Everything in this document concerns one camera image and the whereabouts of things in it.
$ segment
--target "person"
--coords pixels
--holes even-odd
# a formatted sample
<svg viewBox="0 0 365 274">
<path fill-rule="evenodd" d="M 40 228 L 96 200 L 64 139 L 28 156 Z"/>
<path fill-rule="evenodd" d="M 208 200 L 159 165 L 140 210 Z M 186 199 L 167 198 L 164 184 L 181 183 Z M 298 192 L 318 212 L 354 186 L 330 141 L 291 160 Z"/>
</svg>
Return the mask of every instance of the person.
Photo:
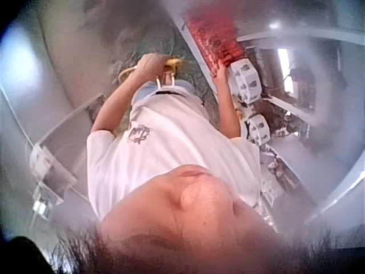
<svg viewBox="0 0 365 274">
<path fill-rule="evenodd" d="M 87 140 L 100 223 L 68 257 L 78 273 L 286 273 L 297 260 L 254 209 L 258 148 L 241 137 L 228 69 L 210 57 L 216 130 L 191 84 L 157 88 L 168 58 L 143 56 L 101 108 Z"/>
</svg>

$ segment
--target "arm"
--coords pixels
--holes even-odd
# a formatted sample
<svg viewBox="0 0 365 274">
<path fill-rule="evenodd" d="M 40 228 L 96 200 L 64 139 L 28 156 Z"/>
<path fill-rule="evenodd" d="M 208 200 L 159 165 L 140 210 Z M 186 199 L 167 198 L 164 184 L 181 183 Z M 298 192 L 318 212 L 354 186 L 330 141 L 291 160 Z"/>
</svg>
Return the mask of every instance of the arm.
<svg viewBox="0 0 365 274">
<path fill-rule="evenodd" d="M 155 80 L 163 73 L 167 59 L 168 57 L 165 55 L 146 54 L 143 56 L 136 71 L 105 102 L 96 117 L 91 133 L 100 130 L 114 131 L 131 105 L 135 92 L 144 83 Z"/>
<path fill-rule="evenodd" d="M 211 76 L 218 93 L 219 131 L 229 139 L 241 137 L 241 124 L 228 85 L 228 69 L 222 61 L 215 62 L 212 57 L 210 60 L 213 63 Z"/>
</svg>

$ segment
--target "nose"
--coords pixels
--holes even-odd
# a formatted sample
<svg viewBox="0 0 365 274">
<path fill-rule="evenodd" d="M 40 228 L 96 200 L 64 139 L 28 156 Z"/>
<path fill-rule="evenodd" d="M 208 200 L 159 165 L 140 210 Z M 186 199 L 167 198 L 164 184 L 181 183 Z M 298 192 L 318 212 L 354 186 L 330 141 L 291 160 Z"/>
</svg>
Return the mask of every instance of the nose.
<svg viewBox="0 0 365 274">
<path fill-rule="evenodd" d="M 181 194 L 181 208 L 186 214 L 210 226 L 234 216 L 233 202 L 225 183 L 208 174 L 198 176 Z"/>
</svg>

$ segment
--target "man's right hand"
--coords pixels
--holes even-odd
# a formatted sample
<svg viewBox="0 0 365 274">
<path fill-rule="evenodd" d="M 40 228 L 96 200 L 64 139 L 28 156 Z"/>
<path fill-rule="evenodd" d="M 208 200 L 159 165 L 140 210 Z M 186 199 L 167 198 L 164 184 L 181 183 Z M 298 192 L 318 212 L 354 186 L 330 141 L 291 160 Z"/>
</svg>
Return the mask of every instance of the man's right hand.
<svg viewBox="0 0 365 274">
<path fill-rule="evenodd" d="M 164 67 L 168 59 L 168 55 L 156 53 L 145 54 L 138 62 L 135 74 L 144 82 L 155 81 L 156 77 L 163 75 Z"/>
</svg>

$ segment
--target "white shirt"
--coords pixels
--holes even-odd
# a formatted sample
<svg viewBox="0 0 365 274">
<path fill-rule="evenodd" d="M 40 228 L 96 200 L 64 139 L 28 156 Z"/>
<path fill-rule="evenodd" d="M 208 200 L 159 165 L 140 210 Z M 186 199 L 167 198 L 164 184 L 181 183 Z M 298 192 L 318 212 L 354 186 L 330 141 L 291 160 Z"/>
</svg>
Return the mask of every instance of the white shirt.
<svg viewBox="0 0 365 274">
<path fill-rule="evenodd" d="M 123 136 L 97 131 L 88 137 L 88 194 L 99 219 L 145 182 L 185 164 L 208 168 L 253 206 L 259 196 L 258 148 L 223 136 L 199 98 L 182 87 L 162 90 L 184 96 L 149 96 L 133 106 Z"/>
</svg>

